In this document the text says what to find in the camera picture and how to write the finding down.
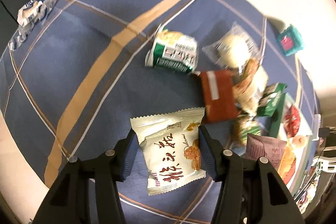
food package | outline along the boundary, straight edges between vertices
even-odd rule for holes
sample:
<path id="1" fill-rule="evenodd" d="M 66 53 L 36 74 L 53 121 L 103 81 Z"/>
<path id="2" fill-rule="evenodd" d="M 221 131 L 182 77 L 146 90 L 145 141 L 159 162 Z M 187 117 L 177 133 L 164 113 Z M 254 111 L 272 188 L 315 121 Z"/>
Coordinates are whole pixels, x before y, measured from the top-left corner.
<path id="1" fill-rule="evenodd" d="M 296 157 L 293 148 L 287 144 L 278 168 L 278 174 L 287 185 L 295 174 Z"/>
<path id="2" fill-rule="evenodd" d="M 251 85 L 258 68 L 259 62 L 257 59 L 250 58 L 249 61 L 247 61 L 241 81 L 233 87 L 233 94 L 235 98 L 238 98 Z"/>
<path id="3" fill-rule="evenodd" d="M 278 107 L 279 100 L 286 88 L 286 84 L 276 83 L 266 87 L 264 95 L 259 102 L 257 115 L 259 117 L 272 117 Z"/>
<path id="4" fill-rule="evenodd" d="M 236 22 L 221 40 L 203 47 L 202 50 L 214 64 L 224 69 L 238 69 L 239 74 L 242 74 L 250 58 L 260 60 L 260 52 L 255 42 Z"/>
<path id="5" fill-rule="evenodd" d="M 250 116 L 257 115 L 259 100 L 263 96 L 263 92 L 267 85 L 268 75 L 262 66 L 259 66 L 252 82 L 247 89 L 237 97 L 242 110 Z"/>
<path id="6" fill-rule="evenodd" d="M 180 32 L 162 30 L 154 38 L 145 65 L 190 73 L 195 70 L 197 61 L 198 46 L 194 38 Z"/>
<path id="7" fill-rule="evenodd" d="M 17 13 L 19 36 L 13 37 L 9 42 L 9 49 L 16 50 L 27 39 L 34 25 L 41 21 L 44 23 L 57 0 L 30 0 L 23 5 Z"/>
<path id="8" fill-rule="evenodd" d="M 259 157 L 266 157 L 274 169 L 278 170 L 286 145 L 286 141 L 272 137 L 247 134 L 245 158 L 257 160 Z"/>
<path id="9" fill-rule="evenodd" d="M 229 70 L 203 71 L 202 82 L 207 123 L 235 119 L 237 107 L 232 93 L 232 73 Z"/>
<path id="10" fill-rule="evenodd" d="M 300 128 L 301 117 L 297 108 L 292 105 L 283 118 L 283 127 L 289 138 L 294 137 Z"/>
<path id="11" fill-rule="evenodd" d="M 204 108 L 131 119 L 148 168 L 149 195 L 169 192 L 205 177 L 198 126 Z"/>
<path id="12" fill-rule="evenodd" d="M 249 115 L 242 115 L 236 119 L 236 123 L 232 130 L 231 140 L 238 142 L 240 145 L 246 146 L 247 135 L 261 135 L 261 130 L 257 121 Z"/>

floor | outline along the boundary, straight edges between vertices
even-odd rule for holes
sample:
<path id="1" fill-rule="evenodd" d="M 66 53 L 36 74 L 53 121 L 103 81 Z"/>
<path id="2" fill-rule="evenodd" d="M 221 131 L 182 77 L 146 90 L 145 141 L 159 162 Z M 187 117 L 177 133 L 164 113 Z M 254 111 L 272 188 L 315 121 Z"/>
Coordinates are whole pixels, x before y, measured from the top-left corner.
<path id="1" fill-rule="evenodd" d="M 336 74 L 330 75 L 333 51 L 326 52 L 330 30 L 336 24 L 334 0 L 248 0 L 262 13 L 293 23 L 302 33 L 306 49 L 300 59 L 315 82 L 323 99 L 328 92 L 336 96 Z M 328 111 L 332 105 L 325 104 Z M 0 192 L 19 220 L 26 224 L 33 218 L 48 188 L 37 177 L 18 150 L 0 114 Z"/>

blue tablecloth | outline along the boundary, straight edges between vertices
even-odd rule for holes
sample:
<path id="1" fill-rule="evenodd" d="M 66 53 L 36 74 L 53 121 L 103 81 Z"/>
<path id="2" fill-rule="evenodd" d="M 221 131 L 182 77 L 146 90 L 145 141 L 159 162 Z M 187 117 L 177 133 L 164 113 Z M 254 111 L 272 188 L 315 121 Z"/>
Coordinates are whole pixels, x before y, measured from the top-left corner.
<path id="1" fill-rule="evenodd" d="M 17 146 L 46 185 L 70 155 L 85 160 L 113 148 L 129 132 L 130 118 L 204 106 L 193 77 L 144 67 L 152 46 L 147 38 L 190 1 L 59 0 L 17 51 L 6 48 L 0 61 L 0 108 Z M 302 91 L 299 105 L 312 125 L 315 93 L 306 71 L 294 56 L 281 54 L 277 31 L 248 2 L 195 0 L 167 28 L 195 37 L 201 48 L 219 40 L 235 21 L 261 50 L 265 45 L 269 83 L 286 83 L 293 98 Z M 199 51 L 198 70 L 214 69 Z M 269 119 L 260 123 L 267 131 Z M 225 144 L 231 124 L 207 128 Z M 207 177 L 149 197 L 147 176 L 139 149 L 130 177 L 118 183 L 127 223 L 211 221 L 219 183 Z M 96 219 L 94 209 L 91 213 Z"/>

green snack box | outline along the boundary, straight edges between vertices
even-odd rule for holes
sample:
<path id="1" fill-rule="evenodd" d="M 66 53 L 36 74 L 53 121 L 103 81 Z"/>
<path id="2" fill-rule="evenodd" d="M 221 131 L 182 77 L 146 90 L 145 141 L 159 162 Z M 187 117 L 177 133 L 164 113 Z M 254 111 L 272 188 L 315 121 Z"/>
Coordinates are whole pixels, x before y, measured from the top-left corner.
<path id="1" fill-rule="evenodd" d="M 286 87 L 287 85 L 283 83 L 276 83 L 267 86 L 263 97 L 260 99 L 257 116 L 272 117 L 277 109 L 282 92 Z"/>

biscuit package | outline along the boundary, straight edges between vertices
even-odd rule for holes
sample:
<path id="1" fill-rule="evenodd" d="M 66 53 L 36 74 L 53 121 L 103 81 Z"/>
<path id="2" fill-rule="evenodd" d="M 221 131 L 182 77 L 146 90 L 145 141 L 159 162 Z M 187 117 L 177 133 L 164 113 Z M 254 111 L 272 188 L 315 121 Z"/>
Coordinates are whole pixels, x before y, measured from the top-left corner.
<path id="1" fill-rule="evenodd" d="M 205 177 L 198 126 L 204 108 L 131 119 L 148 168 L 149 195 L 169 192 Z"/>

